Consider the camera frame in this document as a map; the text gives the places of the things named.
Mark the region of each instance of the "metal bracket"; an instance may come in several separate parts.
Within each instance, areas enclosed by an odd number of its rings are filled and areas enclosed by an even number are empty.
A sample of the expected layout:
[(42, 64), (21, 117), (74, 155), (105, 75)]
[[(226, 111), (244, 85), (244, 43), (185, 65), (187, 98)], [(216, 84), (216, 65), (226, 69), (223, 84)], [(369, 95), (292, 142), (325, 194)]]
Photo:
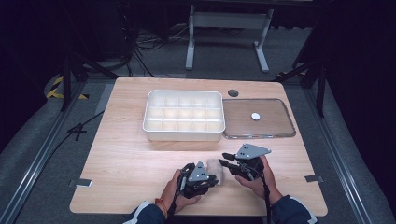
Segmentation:
[(189, 181), (206, 181), (209, 179), (209, 175), (206, 172), (204, 164), (199, 161), (195, 166), (194, 170), (192, 171)]
[(260, 157), (262, 155), (268, 154), (271, 152), (271, 149), (266, 147), (257, 147), (251, 144), (244, 144), (239, 148), (239, 151), (235, 154), (237, 159), (245, 159), (251, 160), (256, 157)]
[(306, 182), (314, 182), (314, 181), (318, 181), (318, 183), (323, 183), (324, 182), (324, 179), (323, 179), (323, 177), (321, 177), (321, 175), (318, 175), (318, 176), (316, 176), (316, 175), (306, 175), (305, 176), (305, 180), (306, 180)]
[(90, 179), (78, 179), (78, 180), (70, 180), (69, 187), (87, 187), (89, 188), (92, 185), (92, 181)]

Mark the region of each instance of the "black wall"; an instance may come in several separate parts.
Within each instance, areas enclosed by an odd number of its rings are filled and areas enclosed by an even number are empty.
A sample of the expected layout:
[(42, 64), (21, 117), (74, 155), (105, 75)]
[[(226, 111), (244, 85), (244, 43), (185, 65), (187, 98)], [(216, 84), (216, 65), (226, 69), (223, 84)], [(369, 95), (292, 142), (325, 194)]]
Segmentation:
[(29, 1), (0, 3), (0, 152), (46, 103), (44, 87), (62, 60), (58, 36)]
[(355, 1), (321, 38), (336, 32), (328, 80), (366, 165), (396, 214), (396, 14), (388, 1)]

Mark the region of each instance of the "black strap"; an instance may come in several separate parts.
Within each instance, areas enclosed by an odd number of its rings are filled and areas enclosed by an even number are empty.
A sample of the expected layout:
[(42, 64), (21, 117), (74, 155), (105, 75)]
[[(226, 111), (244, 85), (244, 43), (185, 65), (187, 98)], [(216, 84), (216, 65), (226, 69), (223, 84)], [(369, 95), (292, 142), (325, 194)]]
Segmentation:
[(262, 184), (264, 186), (264, 200), (265, 207), (267, 209), (267, 223), (271, 224), (271, 205), (270, 205), (270, 190), (267, 183), (265, 182), (264, 176), (262, 176)]
[(172, 201), (171, 207), (168, 209), (168, 216), (171, 217), (175, 214), (176, 211), (176, 199), (178, 195), (180, 195), (180, 183), (182, 182), (182, 176), (183, 174), (180, 175), (180, 177), (177, 179), (177, 187), (175, 190), (175, 195), (174, 195), (174, 200)]

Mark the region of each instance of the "yellow tape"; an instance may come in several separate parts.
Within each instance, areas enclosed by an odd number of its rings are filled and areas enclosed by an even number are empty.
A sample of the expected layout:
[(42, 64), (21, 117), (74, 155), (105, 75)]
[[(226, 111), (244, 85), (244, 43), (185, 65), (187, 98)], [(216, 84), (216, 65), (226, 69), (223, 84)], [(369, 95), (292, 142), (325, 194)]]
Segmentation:
[[(58, 89), (59, 85), (61, 82), (64, 80), (64, 76), (59, 75), (58, 78), (56, 78), (55, 82), (53, 83), (52, 87), (49, 90), (49, 93), (47, 93), (47, 98), (54, 97), (54, 98), (59, 98), (63, 99), (64, 95), (61, 93), (56, 93), (56, 90)], [(90, 98), (89, 94), (81, 94), (78, 99), (81, 100), (88, 100)]]

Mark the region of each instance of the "table leg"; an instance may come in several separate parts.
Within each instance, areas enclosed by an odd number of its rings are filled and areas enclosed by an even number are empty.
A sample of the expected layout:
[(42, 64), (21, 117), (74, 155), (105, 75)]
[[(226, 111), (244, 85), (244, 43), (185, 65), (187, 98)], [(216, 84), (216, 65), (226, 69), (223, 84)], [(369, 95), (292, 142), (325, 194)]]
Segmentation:
[(186, 69), (192, 69), (194, 60), (194, 6), (190, 6), (190, 22), (189, 22), (189, 46), (187, 48)]
[(262, 46), (264, 44), (265, 37), (267, 36), (268, 28), (270, 26), (273, 13), (274, 13), (273, 9), (269, 9), (268, 10), (267, 18), (266, 18), (264, 24), (262, 25), (262, 37), (260, 39), (260, 42), (259, 41), (255, 41), (254, 42), (254, 46), (255, 46), (255, 49), (256, 49), (257, 57), (258, 57), (259, 62), (260, 62), (260, 67), (262, 68), (262, 71), (264, 73), (268, 73), (269, 72), (269, 68), (268, 68), (267, 61), (265, 61), (264, 52), (262, 51)]

